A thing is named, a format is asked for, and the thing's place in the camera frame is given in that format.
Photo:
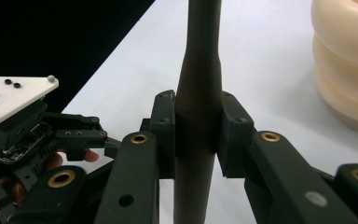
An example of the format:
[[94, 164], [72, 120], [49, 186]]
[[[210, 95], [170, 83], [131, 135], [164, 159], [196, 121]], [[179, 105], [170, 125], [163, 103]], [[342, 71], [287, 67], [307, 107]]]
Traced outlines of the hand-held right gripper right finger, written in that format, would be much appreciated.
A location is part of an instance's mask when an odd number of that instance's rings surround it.
[[358, 224], [358, 217], [281, 134], [258, 131], [234, 95], [223, 94], [217, 157], [242, 178], [260, 224]]

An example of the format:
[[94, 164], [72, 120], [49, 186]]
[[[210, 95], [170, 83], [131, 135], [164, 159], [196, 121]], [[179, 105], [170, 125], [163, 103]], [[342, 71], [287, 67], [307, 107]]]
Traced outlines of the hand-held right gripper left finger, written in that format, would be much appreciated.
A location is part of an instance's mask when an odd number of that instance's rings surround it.
[[123, 138], [93, 224], [159, 224], [159, 180], [175, 178], [174, 98], [159, 93], [151, 117]]

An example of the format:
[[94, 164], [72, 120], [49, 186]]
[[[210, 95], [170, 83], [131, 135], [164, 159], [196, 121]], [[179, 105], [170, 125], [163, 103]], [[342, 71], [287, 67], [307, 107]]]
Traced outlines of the dark brown comb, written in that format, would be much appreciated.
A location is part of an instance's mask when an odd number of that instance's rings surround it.
[[174, 224], [204, 224], [223, 110], [218, 53], [222, 0], [189, 0], [176, 98]]

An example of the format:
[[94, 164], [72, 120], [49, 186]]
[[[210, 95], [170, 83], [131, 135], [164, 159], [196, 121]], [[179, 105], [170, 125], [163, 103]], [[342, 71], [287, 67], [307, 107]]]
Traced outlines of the cream ribbed container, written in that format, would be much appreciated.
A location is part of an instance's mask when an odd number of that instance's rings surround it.
[[314, 77], [319, 93], [358, 128], [358, 0], [312, 0]]

